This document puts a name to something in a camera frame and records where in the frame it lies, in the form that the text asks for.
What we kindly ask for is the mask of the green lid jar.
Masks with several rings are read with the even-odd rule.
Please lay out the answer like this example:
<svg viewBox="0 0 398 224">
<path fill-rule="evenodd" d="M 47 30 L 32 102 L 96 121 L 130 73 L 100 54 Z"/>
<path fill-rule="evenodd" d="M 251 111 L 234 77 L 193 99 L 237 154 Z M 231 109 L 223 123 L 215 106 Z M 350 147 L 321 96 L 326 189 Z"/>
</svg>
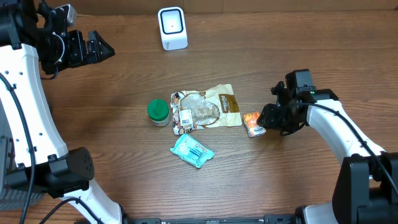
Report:
<svg viewBox="0 0 398 224">
<path fill-rule="evenodd" d="M 170 108 L 164 100 L 152 100 L 147 106 L 147 114 L 158 127 L 167 126 L 171 121 Z"/>
</svg>

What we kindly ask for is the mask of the beige brown snack pouch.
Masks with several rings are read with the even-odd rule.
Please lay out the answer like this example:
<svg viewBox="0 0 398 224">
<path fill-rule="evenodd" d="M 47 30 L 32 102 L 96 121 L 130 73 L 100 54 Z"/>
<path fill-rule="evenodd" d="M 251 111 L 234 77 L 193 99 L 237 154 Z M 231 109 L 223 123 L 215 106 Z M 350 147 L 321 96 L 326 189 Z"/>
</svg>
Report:
<svg viewBox="0 0 398 224">
<path fill-rule="evenodd" d="M 171 94 L 175 135 L 196 130 L 242 125 L 239 105 L 230 84 L 219 84 L 204 91 L 177 91 Z"/>
</svg>

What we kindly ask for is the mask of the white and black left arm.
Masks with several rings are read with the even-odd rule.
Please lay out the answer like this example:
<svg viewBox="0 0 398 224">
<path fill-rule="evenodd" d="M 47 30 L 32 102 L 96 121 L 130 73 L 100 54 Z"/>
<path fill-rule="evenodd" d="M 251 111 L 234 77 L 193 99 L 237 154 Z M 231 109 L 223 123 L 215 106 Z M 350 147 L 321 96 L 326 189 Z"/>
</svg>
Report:
<svg viewBox="0 0 398 224">
<path fill-rule="evenodd" d="M 52 80 L 67 68 L 102 62 L 114 49 L 96 31 L 84 40 L 73 25 L 76 10 L 46 2 L 1 2 L 1 103 L 11 129 L 16 169 L 8 186 L 32 196 L 48 194 L 73 205 L 90 223 L 124 223 L 126 216 L 95 181 L 87 148 L 69 150 L 45 97 L 41 73 Z"/>
</svg>

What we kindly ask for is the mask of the white barcode scanner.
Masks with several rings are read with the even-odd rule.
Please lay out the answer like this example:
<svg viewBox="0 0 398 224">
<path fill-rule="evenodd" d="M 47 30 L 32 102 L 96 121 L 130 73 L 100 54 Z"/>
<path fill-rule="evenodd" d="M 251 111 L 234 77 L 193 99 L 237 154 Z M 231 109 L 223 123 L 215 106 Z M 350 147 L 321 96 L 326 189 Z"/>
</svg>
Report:
<svg viewBox="0 0 398 224">
<path fill-rule="evenodd" d="M 166 51 L 188 47 L 184 11 L 180 7 L 166 7 L 158 11 L 160 37 Z"/>
</svg>

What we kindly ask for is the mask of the teal wet wipes pack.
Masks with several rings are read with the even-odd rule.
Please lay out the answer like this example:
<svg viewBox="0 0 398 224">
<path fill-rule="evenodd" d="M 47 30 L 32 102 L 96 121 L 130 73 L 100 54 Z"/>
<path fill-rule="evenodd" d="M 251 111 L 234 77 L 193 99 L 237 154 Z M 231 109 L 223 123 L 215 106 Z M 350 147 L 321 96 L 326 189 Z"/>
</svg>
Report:
<svg viewBox="0 0 398 224">
<path fill-rule="evenodd" d="M 197 169 L 201 169 L 207 161 L 215 156 L 213 151 L 206 148 L 189 134 L 181 135 L 170 151 Z"/>
</svg>

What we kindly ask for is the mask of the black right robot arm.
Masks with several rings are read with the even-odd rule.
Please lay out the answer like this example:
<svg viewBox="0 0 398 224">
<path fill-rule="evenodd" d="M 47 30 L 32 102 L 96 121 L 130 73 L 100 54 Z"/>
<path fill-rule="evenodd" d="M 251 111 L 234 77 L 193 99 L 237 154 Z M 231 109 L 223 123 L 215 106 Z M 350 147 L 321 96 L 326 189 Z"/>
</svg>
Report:
<svg viewBox="0 0 398 224">
<path fill-rule="evenodd" d="M 330 90 L 319 90 L 310 71 L 294 70 L 272 87 L 276 103 L 257 124 L 288 136 L 305 126 L 329 145 L 341 168 L 332 200 L 302 206 L 293 215 L 266 215 L 266 223 L 397 223 L 397 153 L 370 140 Z"/>
</svg>

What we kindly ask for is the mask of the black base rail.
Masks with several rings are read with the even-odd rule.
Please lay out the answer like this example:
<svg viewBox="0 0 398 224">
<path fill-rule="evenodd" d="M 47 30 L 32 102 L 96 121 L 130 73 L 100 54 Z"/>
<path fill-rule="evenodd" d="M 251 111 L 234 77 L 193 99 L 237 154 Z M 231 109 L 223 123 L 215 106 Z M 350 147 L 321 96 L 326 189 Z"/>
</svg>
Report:
<svg viewBox="0 0 398 224">
<path fill-rule="evenodd" d="M 236 218 L 192 218 L 192 219 L 161 219 L 161 218 L 129 218 L 124 217 L 122 224 L 305 224 L 301 215 L 277 214 L 263 217 Z"/>
</svg>

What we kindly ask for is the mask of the orange tissue pack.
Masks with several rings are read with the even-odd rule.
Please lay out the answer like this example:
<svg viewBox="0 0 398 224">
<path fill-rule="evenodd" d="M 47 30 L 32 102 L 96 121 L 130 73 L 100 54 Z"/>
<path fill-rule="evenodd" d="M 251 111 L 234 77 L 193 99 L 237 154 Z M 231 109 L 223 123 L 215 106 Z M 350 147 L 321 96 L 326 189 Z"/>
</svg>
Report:
<svg viewBox="0 0 398 224">
<path fill-rule="evenodd" d="M 257 124 L 259 117 L 260 113 L 258 111 L 243 116 L 243 122 L 250 138 L 258 137 L 266 133 L 266 129 Z"/>
</svg>

